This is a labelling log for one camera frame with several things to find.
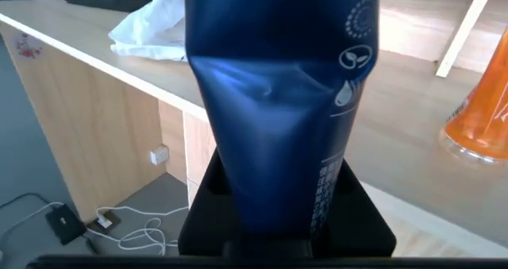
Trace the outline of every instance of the black charger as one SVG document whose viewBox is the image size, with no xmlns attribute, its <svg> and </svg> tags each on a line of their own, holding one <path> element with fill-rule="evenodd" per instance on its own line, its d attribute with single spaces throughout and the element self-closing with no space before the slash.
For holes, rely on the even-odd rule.
<svg viewBox="0 0 508 269">
<path fill-rule="evenodd" d="M 68 244 L 87 231 L 85 225 L 67 205 L 56 207 L 47 213 L 46 220 L 62 245 Z"/>
</svg>

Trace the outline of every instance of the blue plastic bottle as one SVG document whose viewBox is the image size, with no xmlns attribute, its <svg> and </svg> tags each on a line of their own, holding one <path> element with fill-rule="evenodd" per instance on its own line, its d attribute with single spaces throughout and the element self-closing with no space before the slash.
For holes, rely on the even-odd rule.
<svg viewBox="0 0 508 269">
<path fill-rule="evenodd" d="M 378 12 L 379 0 L 186 0 L 187 58 L 247 232 L 322 226 Z"/>
</svg>

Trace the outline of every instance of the wooden table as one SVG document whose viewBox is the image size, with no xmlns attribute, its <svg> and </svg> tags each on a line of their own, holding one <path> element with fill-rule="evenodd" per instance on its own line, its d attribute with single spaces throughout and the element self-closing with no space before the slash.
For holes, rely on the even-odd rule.
<svg viewBox="0 0 508 269">
<path fill-rule="evenodd" d="M 187 184 L 191 203 L 215 147 L 186 63 L 110 51 L 107 33 L 125 15 L 61 0 L 0 2 L 3 38 L 84 221 L 166 171 Z M 20 52 L 24 40 L 38 53 Z M 443 80 L 434 71 L 381 52 L 346 159 L 407 245 L 399 254 L 508 256 L 508 173 L 467 167 L 437 144 L 480 74 L 453 69 Z M 170 158 L 152 165 L 161 144 Z"/>
</svg>

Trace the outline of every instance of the white plastic bag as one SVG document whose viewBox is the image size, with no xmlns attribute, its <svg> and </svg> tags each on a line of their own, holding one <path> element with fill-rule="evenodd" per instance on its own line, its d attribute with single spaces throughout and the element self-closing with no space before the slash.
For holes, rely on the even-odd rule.
<svg viewBox="0 0 508 269">
<path fill-rule="evenodd" d="M 110 32 L 111 50 L 121 56 L 187 61 L 184 0 L 152 0 Z"/>
</svg>

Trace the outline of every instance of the black cable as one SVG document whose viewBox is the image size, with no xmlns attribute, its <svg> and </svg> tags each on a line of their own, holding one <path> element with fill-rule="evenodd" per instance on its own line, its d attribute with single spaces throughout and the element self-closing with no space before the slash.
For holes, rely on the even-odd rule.
<svg viewBox="0 0 508 269">
<path fill-rule="evenodd" d="M 1 204 L 1 205 L 0 205 L 0 209 L 3 209 L 4 207 L 9 206 L 9 205 L 13 204 L 14 202 L 16 202 L 16 201 L 18 201 L 18 200 L 20 200 L 20 199 L 22 199 L 22 198 L 24 198 L 24 197 L 28 197 L 28 196 L 33 196 L 33 197 L 35 197 L 35 198 L 38 198 L 38 199 L 39 199 L 40 201 L 42 201 L 45 205 L 47 205 L 47 204 L 49 204 L 49 203 L 50 203 L 50 202 L 49 202 L 46 198 L 44 198 L 44 197 L 43 197 L 42 195 L 40 195 L 40 194 L 37 194 L 37 193 L 26 193 L 26 194 L 20 194 L 20 195 L 18 195 L 16 198 L 13 198 L 13 199 L 11 199 L 10 201 L 5 202 L 5 203 Z"/>
</svg>

